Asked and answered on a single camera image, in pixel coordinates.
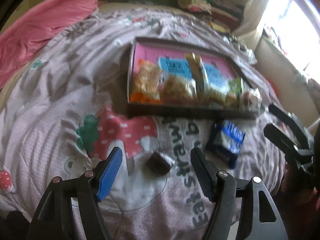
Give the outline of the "right hand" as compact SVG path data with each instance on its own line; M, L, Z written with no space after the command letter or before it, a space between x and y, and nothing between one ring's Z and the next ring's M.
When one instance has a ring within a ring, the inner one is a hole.
M319 239L319 191L293 184L291 168L285 168L280 209L288 239Z

